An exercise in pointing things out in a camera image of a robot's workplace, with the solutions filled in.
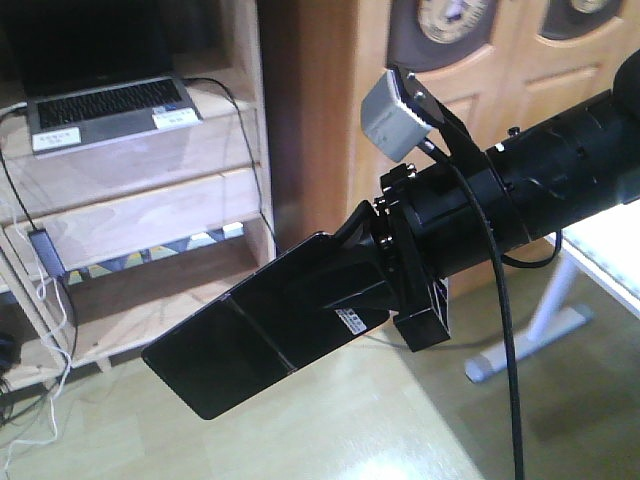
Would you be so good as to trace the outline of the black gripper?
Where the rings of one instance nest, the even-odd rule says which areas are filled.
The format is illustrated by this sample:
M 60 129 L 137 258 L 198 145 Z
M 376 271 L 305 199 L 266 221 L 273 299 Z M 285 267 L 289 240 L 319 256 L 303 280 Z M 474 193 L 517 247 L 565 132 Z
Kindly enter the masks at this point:
M 381 202 L 404 282 L 396 329 L 411 351 L 450 338 L 446 279 L 490 258 L 484 228 L 445 166 L 400 164 L 380 179 Z M 375 252 L 376 212 L 361 201 L 334 233 L 339 249 L 311 263 L 284 289 L 312 310 L 395 309 L 395 293 Z

